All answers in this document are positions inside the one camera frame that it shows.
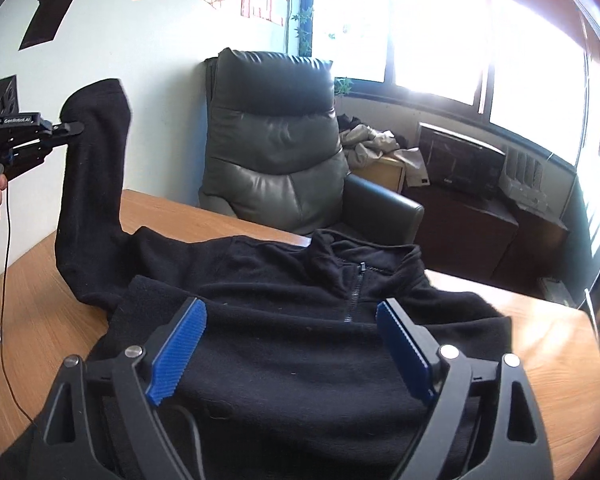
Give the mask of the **black fleece jacket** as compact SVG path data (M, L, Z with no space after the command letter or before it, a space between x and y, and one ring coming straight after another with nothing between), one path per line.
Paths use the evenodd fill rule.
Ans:
M56 266L76 299L108 315L91 359L142 344L190 297L207 327L174 399L194 416L211 479L385 479L426 408L382 342L378 304L396 300L440 344L496 361L512 322L470 292L426 277L414 245L363 243L318 230L309 245L248 236L187 244L119 209L131 112L115 79L68 97L68 147Z

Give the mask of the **dark wooden cabinet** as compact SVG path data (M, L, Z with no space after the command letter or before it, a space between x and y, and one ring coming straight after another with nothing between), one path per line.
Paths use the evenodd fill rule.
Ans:
M541 297L569 229L501 195L485 200L441 186L404 188L425 208L415 243L430 270Z

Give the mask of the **white slotted rack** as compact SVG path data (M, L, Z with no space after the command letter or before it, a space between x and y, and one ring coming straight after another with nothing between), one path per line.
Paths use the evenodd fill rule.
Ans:
M539 159L508 146L498 185L514 202L534 209L548 211L546 194L542 191L543 166Z

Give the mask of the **black electronic device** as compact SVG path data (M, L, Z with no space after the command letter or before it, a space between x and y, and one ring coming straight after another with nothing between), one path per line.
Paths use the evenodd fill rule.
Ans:
M418 147L432 185L490 200L498 192L505 153L464 134L420 122Z

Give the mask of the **small wooden box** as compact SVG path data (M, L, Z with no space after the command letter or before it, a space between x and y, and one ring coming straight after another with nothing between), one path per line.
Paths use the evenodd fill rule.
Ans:
M382 156L365 167L350 167L352 174L374 182L389 191L402 193L405 182L404 162L393 156Z

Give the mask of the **green potted plant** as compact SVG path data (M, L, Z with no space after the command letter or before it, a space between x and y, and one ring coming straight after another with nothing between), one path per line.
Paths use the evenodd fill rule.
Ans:
M296 24L294 31L298 39L298 55L317 56L324 58L335 67L338 47L336 32L319 32L317 38L313 35L313 8L301 8L291 17Z

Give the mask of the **beige cloth pile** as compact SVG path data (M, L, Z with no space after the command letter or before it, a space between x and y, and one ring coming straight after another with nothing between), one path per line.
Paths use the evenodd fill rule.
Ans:
M430 185L422 152L419 148L409 148L403 136L372 128L357 117L339 115L337 122L340 143L351 171L370 168L382 158L389 157L405 171L407 186Z

